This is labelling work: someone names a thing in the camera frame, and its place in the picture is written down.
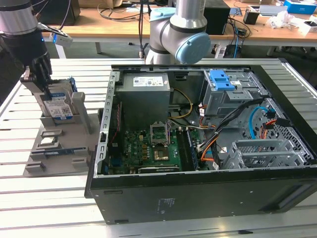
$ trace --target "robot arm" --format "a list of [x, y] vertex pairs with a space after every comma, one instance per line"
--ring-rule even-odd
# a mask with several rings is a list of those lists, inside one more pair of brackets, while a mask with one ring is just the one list
[[205, 33], [206, 0], [178, 0], [173, 7], [151, 12], [150, 51], [147, 64], [170, 64], [171, 55], [179, 62], [193, 64], [210, 51]]
[[32, 93], [45, 92], [49, 97], [52, 67], [42, 32], [52, 32], [53, 43], [69, 44], [71, 38], [57, 29], [38, 23], [30, 0], [0, 0], [0, 31], [10, 53], [25, 67], [21, 82], [31, 82], [36, 86], [29, 88]]

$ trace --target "cpu chip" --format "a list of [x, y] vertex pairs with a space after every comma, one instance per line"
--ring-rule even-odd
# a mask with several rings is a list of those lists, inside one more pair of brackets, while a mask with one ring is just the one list
[[156, 147], [153, 149], [153, 151], [154, 151], [154, 160], [155, 161], [169, 160], [167, 147]]

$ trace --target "desk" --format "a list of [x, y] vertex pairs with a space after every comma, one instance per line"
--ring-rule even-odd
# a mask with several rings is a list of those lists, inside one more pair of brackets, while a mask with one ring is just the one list
[[[225, 0], [228, 6], [235, 7], [235, 0]], [[256, 5], [253, 3], [236, 2], [239, 7], [247, 7], [249, 5]], [[114, 13], [112, 17], [125, 17], [136, 13]], [[308, 19], [309, 15], [296, 14], [297, 17]], [[150, 37], [150, 23], [149, 16], [145, 15], [143, 24], [143, 41], [149, 42]], [[243, 21], [242, 16], [235, 16], [235, 19]], [[249, 38], [244, 42], [244, 45], [257, 46], [317, 46], [317, 33], [308, 33], [306, 36], [302, 35], [298, 29], [292, 27], [291, 29], [279, 28], [272, 29], [264, 25], [268, 17], [259, 16], [256, 25], [248, 25], [252, 31]], [[80, 17], [74, 26], [65, 26], [63, 31], [69, 34], [74, 42], [97, 42], [97, 52], [100, 53], [99, 42], [139, 42], [138, 22], [114, 22], [100, 17], [95, 8], [82, 8]], [[49, 34], [44, 33], [44, 39], [49, 41]], [[233, 29], [227, 25], [224, 35], [210, 36], [212, 43], [220, 45], [218, 48], [217, 57], [221, 57], [220, 49], [225, 49], [230, 44], [233, 38]], [[56, 46], [59, 57], [66, 58], [64, 50], [60, 46]]]
[[[142, 64], [140, 59], [53, 59], [53, 79], [72, 75], [86, 94], [88, 113], [104, 106], [112, 64]], [[236, 59], [204, 59], [199, 64], [235, 65]], [[271, 77], [305, 80], [278, 59], [239, 59], [261, 65]], [[23, 170], [41, 121], [40, 107], [19, 82], [0, 107], [0, 237], [237, 237], [295, 238], [317, 234], [317, 193], [281, 214], [166, 221], [107, 226], [93, 199], [84, 198], [87, 173], [23, 178]]]

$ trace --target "slotted metal table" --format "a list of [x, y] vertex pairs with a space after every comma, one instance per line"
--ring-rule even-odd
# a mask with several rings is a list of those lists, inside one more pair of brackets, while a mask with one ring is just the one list
[[[53, 79], [73, 76], [86, 94], [88, 113], [104, 106], [112, 64], [139, 59], [53, 59]], [[262, 65], [317, 132], [317, 93], [278, 59], [204, 59], [199, 64]], [[317, 194], [282, 214], [162, 221], [107, 226], [93, 199], [84, 198], [87, 174], [24, 178], [29, 151], [40, 127], [40, 107], [19, 82], [0, 107], [0, 237], [313, 237]]]

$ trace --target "green circuit board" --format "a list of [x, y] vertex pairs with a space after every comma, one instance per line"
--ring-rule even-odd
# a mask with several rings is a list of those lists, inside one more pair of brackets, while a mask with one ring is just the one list
[[[158, 132], [154, 135], [164, 138]], [[124, 135], [124, 151], [122, 162], [117, 166], [110, 166], [113, 174], [130, 174], [133, 170], [145, 167], [178, 167], [182, 171], [181, 158], [176, 137], [176, 129], [169, 130], [169, 145], [151, 144], [150, 130], [126, 131]], [[194, 146], [200, 142], [199, 133], [190, 131]]]

